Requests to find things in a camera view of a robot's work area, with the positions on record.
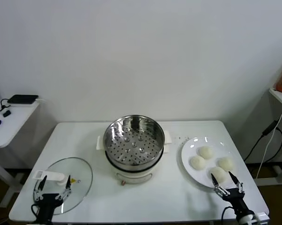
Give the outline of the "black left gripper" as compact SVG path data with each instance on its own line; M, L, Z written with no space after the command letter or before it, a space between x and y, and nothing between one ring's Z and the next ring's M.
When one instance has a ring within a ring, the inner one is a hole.
M60 194L43 194L47 175L34 188L34 201L37 201L39 211L37 213L37 224L52 225L52 217L57 207L63 204L71 194L71 176L68 176L65 189Z

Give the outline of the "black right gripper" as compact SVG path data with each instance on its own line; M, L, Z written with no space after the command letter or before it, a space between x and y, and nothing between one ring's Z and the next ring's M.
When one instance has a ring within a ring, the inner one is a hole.
M222 199L226 202L229 202L235 212L236 217L245 217L247 215L253 215L254 212L250 210L243 198L245 195L243 183L238 180L238 178L229 171L229 175L236 185L236 188L224 189L222 188L215 176L211 173L212 182L214 185L214 191L218 196L222 196Z

